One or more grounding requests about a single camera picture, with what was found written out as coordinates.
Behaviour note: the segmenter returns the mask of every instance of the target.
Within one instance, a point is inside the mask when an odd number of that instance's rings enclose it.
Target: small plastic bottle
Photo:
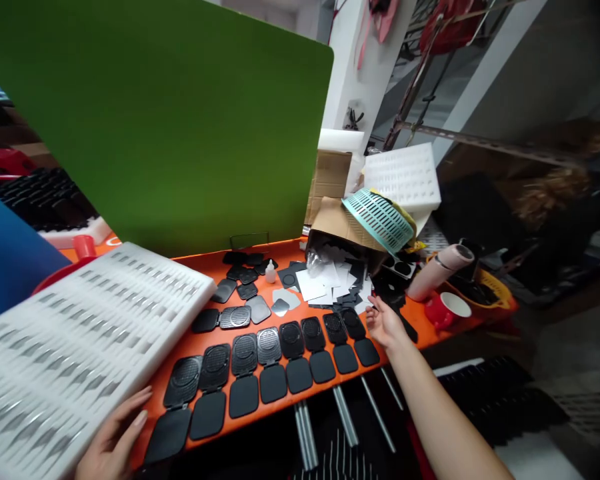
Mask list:
[[[265,280],[269,283],[275,283],[275,267],[272,260],[269,260],[269,264],[265,269]]]

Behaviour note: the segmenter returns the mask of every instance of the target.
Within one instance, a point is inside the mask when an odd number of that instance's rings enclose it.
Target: teal plastic basket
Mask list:
[[[413,229],[394,206],[368,188],[360,189],[342,204],[362,227],[392,256],[413,236]]]

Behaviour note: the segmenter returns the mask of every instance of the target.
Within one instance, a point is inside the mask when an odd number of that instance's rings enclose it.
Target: fingernail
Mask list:
[[[147,411],[142,410],[142,412],[140,412],[140,414],[138,414],[138,416],[133,421],[133,426],[134,427],[142,427],[145,424],[145,422],[147,421],[147,416],[148,416]]]

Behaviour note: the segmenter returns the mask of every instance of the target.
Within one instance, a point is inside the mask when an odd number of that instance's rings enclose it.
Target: red mug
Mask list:
[[[471,307],[457,295],[444,292],[426,303],[425,315],[436,330],[444,330],[461,318],[470,317]]]

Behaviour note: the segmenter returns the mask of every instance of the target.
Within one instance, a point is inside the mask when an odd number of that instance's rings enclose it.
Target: black rubber pad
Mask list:
[[[222,258],[222,263],[226,263],[227,265],[242,265],[247,261],[248,255],[244,252],[226,252],[225,256]]]
[[[222,279],[218,283],[218,290],[213,294],[211,300],[217,303],[226,303],[238,284],[235,280]]]
[[[358,340],[353,344],[353,348],[355,348],[355,352],[358,354],[363,367],[370,367],[380,362],[378,350],[376,350],[371,340],[367,338]]]
[[[195,397],[200,378],[202,356],[186,357],[173,366],[163,405],[170,409],[189,403]]]
[[[287,364],[287,384],[289,384],[289,391],[293,394],[311,388],[313,378],[306,358],[300,357]]]
[[[248,327],[250,321],[250,307],[228,307],[222,310],[220,314],[220,328],[222,330]]]
[[[231,356],[231,372],[241,377],[258,366],[257,339],[255,333],[240,335],[233,339],[233,355]]]
[[[260,295],[247,300],[245,306],[251,308],[251,321],[256,325],[271,316],[271,309]]]
[[[271,403],[287,394],[285,368],[279,363],[267,367],[260,374],[260,398],[262,403]]]
[[[337,313],[328,313],[323,315],[322,319],[325,321],[327,336],[331,343],[342,345],[347,342],[347,333],[345,332],[344,325],[342,325],[340,315]]]
[[[262,260],[264,260],[264,255],[262,253],[251,253],[247,257],[247,261],[245,262],[250,267],[256,267],[257,265],[262,264]]]
[[[190,421],[191,410],[188,408],[168,411],[158,418],[145,453],[145,465],[180,453],[187,442]]]
[[[258,275],[264,275],[265,274],[265,270],[267,269],[267,266],[269,264],[269,260],[271,260],[272,264],[273,264],[273,268],[278,268],[278,262],[276,262],[276,260],[274,259],[264,259],[262,260],[262,263],[260,265],[256,265],[253,269],[258,273]]]
[[[236,290],[238,290],[238,296],[242,298],[242,300],[249,300],[258,294],[258,287],[252,283],[240,285]]]
[[[238,378],[231,384],[229,392],[229,416],[244,417],[258,410],[258,378],[253,375]]]
[[[245,268],[240,272],[240,281],[243,285],[247,285],[256,280],[258,280],[258,273],[254,269]]]
[[[216,390],[229,378],[231,347],[228,343],[214,345],[205,350],[198,388],[202,391]]]
[[[246,270],[242,265],[234,265],[227,272],[227,278],[231,280],[240,280],[240,274]]]
[[[335,378],[333,360],[327,351],[322,350],[312,354],[309,358],[309,366],[316,383],[325,383]]]
[[[305,352],[305,342],[302,340],[302,330],[296,321],[280,325],[280,344],[282,354],[288,359],[302,357]]]
[[[337,345],[333,348],[335,366],[340,373],[351,373],[358,370],[358,360],[355,358],[353,349],[348,343]]]
[[[218,325],[218,309],[202,310],[191,324],[191,331],[194,333],[204,333],[213,330]]]
[[[346,308],[340,311],[342,322],[347,328],[349,336],[354,340],[362,340],[367,336],[365,326],[362,325],[362,321],[354,309]]]
[[[305,337],[307,350],[316,352],[323,350],[327,344],[318,317],[309,317],[300,322]]]
[[[258,332],[258,362],[270,365],[282,358],[278,329],[271,327]]]
[[[225,424],[227,396],[223,391],[203,395],[193,407],[189,438],[200,440],[220,433]]]

